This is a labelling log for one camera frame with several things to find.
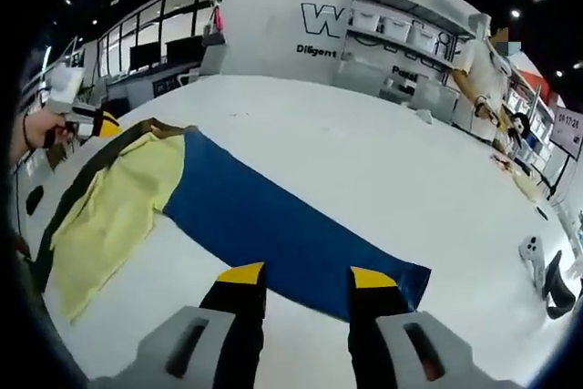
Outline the person's left hand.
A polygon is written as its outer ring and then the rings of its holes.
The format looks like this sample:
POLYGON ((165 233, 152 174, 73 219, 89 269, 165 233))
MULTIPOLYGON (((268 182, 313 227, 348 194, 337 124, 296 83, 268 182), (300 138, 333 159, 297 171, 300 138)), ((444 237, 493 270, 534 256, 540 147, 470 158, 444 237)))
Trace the person's left hand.
POLYGON ((24 142, 28 149, 50 148, 64 143, 75 135, 63 115, 42 108, 25 115, 22 122, 24 142))

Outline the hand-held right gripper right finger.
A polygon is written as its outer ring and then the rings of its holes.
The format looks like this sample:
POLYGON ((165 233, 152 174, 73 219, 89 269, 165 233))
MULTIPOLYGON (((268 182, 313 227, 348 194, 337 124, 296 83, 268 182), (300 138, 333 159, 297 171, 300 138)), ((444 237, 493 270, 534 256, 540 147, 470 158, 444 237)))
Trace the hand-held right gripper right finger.
POLYGON ((463 388, 465 359, 427 314, 410 311, 388 275, 352 266, 348 273, 348 350, 359 388, 463 388))

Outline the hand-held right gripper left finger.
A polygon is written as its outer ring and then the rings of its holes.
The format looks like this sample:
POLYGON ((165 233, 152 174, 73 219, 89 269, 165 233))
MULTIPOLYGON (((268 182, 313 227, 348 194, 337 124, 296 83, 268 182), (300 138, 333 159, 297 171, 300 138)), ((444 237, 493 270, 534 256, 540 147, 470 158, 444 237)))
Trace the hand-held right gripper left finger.
POLYGON ((140 388, 252 388, 264 345, 265 263, 221 273, 138 347, 140 388))

